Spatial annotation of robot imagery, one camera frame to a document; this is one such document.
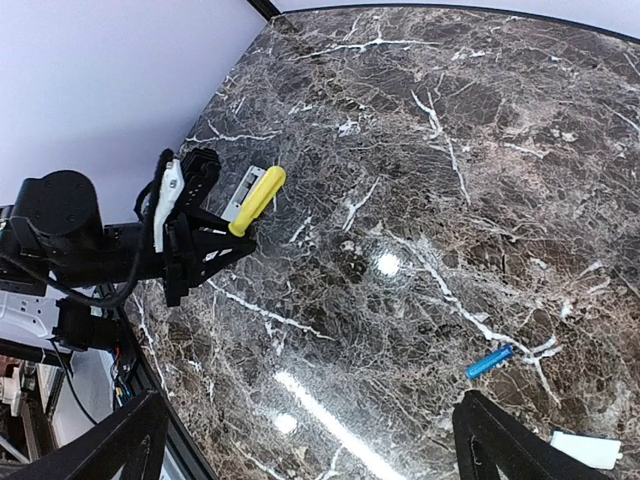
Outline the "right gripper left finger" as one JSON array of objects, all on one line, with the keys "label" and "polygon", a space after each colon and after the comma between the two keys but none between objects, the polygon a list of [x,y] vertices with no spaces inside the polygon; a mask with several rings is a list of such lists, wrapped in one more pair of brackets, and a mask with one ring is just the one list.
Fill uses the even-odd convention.
[{"label": "right gripper left finger", "polygon": [[85,434],[9,477],[19,479],[158,479],[168,431],[161,394],[146,390]]}]

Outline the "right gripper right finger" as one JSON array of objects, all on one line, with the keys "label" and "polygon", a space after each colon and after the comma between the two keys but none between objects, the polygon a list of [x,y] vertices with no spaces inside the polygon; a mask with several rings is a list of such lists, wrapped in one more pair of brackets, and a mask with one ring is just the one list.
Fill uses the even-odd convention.
[{"label": "right gripper right finger", "polygon": [[464,394],[452,423],[462,480],[606,477],[545,443],[478,390]]}]

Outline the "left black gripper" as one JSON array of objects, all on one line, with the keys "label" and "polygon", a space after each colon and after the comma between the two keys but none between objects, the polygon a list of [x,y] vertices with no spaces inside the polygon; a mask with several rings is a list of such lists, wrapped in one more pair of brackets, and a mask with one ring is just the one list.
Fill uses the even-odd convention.
[{"label": "left black gripper", "polygon": [[212,149],[169,158],[153,214],[153,247],[162,258],[166,304],[177,307],[192,288],[252,254],[248,236],[233,235],[222,218],[201,208],[218,181],[220,162]]}]

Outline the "yellow handled screwdriver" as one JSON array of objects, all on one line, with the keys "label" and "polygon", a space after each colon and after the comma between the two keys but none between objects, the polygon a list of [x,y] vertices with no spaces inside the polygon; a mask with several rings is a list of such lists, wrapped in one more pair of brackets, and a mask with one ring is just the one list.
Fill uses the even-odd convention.
[{"label": "yellow handled screwdriver", "polygon": [[286,171],[280,166],[271,166],[257,182],[240,206],[237,217],[229,223],[228,230],[236,237],[243,237],[286,181]]}]

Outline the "white battery cover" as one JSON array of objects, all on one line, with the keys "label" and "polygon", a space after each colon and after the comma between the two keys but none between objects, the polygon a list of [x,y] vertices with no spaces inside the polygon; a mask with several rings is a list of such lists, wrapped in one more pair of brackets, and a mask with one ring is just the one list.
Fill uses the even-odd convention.
[{"label": "white battery cover", "polygon": [[599,470],[613,470],[621,460],[619,440],[584,436],[555,430],[550,445],[579,462]]}]

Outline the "white remote control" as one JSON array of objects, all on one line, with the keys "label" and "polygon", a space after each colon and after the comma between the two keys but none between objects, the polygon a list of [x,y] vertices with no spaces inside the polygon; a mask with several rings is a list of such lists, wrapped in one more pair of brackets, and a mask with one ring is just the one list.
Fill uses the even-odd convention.
[{"label": "white remote control", "polygon": [[226,205],[221,218],[227,222],[233,222],[238,217],[242,204],[247,196],[255,189],[257,183],[262,179],[266,170],[251,165],[245,172],[242,180],[237,185],[231,199]]}]

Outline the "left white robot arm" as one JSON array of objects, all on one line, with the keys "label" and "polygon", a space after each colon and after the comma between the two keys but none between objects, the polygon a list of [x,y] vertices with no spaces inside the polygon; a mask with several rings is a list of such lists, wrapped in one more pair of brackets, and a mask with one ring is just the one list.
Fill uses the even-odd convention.
[{"label": "left white robot arm", "polygon": [[103,223],[91,180],[74,170],[26,179],[1,209],[1,327],[73,351],[113,351],[120,328],[94,310],[123,305],[142,280],[167,306],[254,252],[256,243],[202,209],[218,181],[215,151],[159,157],[134,223]]}]

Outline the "blue red battery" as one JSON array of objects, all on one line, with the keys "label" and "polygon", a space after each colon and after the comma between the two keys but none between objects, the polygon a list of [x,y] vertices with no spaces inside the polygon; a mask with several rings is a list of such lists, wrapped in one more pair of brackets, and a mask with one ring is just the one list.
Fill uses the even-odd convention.
[{"label": "blue red battery", "polygon": [[511,345],[504,345],[470,365],[465,371],[466,377],[469,380],[475,380],[510,359],[512,356],[513,347]]}]

